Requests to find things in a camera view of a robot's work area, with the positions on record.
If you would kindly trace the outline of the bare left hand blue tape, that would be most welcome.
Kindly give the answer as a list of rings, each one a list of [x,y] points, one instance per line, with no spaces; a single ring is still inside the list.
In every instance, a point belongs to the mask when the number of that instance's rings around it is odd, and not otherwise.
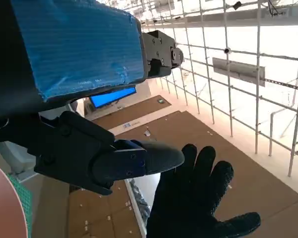
[[[184,162],[177,149],[116,140],[75,112],[40,112],[168,76],[182,62],[173,38],[97,1],[0,0],[0,142],[25,147],[35,172],[102,195],[116,180],[174,169]]]

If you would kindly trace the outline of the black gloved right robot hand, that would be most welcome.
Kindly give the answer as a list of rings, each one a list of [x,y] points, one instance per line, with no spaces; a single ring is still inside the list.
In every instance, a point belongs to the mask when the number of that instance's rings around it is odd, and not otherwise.
[[[239,238],[261,225],[257,212],[219,221],[214,213],[234,176],[231,163],[214,162],[216,151],[182,148],[184,163],[161,173],[147,221],[148,238]]]

